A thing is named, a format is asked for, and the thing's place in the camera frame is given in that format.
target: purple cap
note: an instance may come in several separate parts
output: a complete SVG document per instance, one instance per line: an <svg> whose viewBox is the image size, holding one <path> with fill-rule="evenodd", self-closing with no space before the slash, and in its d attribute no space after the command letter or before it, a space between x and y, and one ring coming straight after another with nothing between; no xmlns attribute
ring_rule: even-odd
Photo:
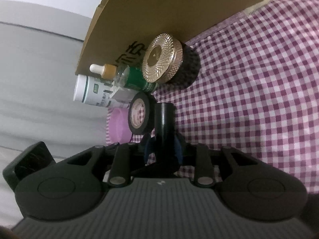
<svg viewBox="0 0 319 239"><path fill-rule="evenodd" d="M128 122L129 109L114 108L108 122L109 136L112 143L125 144L131 141L132 132Z"/></svg>

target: gray ribbed panel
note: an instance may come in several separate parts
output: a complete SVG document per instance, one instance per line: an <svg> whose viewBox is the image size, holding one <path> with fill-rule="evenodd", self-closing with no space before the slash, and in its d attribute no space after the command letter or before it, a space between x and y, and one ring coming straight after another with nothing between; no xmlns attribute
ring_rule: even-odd
<svg viewBox="0 0 319 239"><path fill-rule="evenodd" d="M228 210L211 189L188 179L136 178L112 189L90 213L64 222L21 221L21 239L307 239L312 233L298 219L260 223Z"/></svg>

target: black electrical tape roll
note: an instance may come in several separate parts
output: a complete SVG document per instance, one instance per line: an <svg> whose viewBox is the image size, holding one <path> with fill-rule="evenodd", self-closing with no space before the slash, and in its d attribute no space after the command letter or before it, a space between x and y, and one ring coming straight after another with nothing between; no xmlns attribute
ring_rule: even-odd
<svg viewBox="0 0 319 239"><path fill-rule="evenodd" d="M156 100L153 95L139 92L130 104L129 127L133 135L144 135L154 129Z"/></svg>

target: cardboard flap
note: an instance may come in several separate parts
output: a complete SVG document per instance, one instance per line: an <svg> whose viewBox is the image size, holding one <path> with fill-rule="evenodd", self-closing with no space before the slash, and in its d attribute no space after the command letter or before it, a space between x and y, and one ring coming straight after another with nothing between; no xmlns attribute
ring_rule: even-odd
<svg viewBox="0 0 319 239"><path fill-rule="evenodd" d="M262 0L102 0L92 19L76 74L91 64L135 64L160 33L186 42Z"/></svg>

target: purple and white gingham fabric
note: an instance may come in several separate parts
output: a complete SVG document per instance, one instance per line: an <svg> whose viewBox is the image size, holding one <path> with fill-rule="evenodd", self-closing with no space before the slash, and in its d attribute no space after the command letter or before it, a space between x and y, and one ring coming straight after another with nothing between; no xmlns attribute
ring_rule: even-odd
<svg viewBox="0 0 319 239"><path fill-rule="evenodd" d="M201 58L197 80L154 96L175 104L187 142L233 146L319 192L318 18L319 0L272 0L212 28L192 46ZM178 175L193 172L182 167Z"/></svg>

